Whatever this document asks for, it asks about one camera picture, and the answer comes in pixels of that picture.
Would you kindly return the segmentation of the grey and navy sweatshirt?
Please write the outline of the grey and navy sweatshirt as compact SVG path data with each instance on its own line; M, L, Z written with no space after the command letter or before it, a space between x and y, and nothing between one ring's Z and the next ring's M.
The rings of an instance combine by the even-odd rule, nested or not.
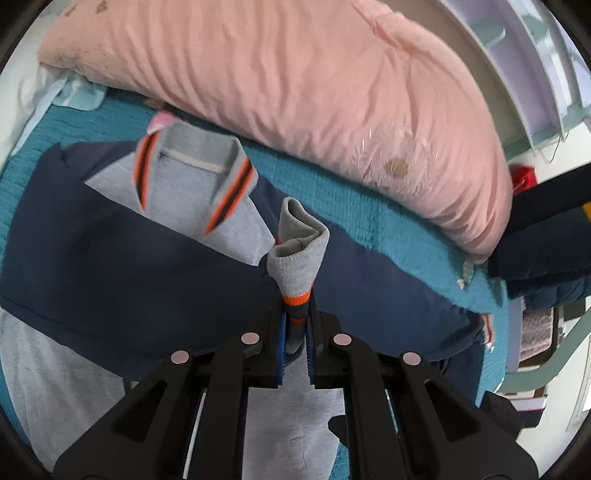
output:
M52 469L163 359L209 352L287 308L287 353L311 303L375 350L415 351L467 396L493 318L452 304L280 192L235 137L176 122L137 141L52 146L9 229L1 365Z

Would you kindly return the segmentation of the dark blue clothes pile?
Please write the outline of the dark blue clothes pile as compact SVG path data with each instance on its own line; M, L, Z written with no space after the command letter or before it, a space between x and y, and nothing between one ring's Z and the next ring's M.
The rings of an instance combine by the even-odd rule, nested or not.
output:
M513 197L507 229L488 262L510 298L528 309L590 295L590 166L585 164Z

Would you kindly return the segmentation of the teal quilted bedspread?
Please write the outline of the teal quilted bedspread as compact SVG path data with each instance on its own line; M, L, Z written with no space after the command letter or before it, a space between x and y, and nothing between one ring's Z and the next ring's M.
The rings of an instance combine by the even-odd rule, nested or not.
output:
M52 105L1 176L1 234L6 236L17 203L41 154L55 143L137 139L155 115L145 98L111 90L101 106L80 111ZM474 347L447 360L445 373L480 402L504 380L508 351L508 296L504 283L480 266L467 287L458 284L464 253L433 225L366 188L256 142L242 142L253 165L284 193L346 230L356 242L387 255L401 270L453 303L494 316L493 347ZM118 400L123 381L68 358L63 373L37 367L33 353L44 340L1 319L1 406L13 429L37 459L50 466L67 443Z

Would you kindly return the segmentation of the pink pillow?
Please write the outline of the pink pillow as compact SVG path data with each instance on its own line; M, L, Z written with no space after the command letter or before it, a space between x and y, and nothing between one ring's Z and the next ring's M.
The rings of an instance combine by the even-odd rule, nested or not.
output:
M512 181L485 98L438 36L379 1L74 1L39 60L369 187L474 261Z

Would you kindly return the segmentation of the white pillow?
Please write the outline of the white pillow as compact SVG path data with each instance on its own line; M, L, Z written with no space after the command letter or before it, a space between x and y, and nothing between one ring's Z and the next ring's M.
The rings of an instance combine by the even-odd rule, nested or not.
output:
M8 65L1 74L1 166L18 152L51 106L96 110L107 87L69 70Z

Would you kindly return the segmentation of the white shelf headboard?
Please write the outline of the white shelf headboard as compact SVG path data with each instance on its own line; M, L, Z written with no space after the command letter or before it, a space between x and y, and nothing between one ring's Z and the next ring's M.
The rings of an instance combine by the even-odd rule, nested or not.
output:
M507 159L565 140L590 119L590 71L539 1L392 1L444 40L485 96Z

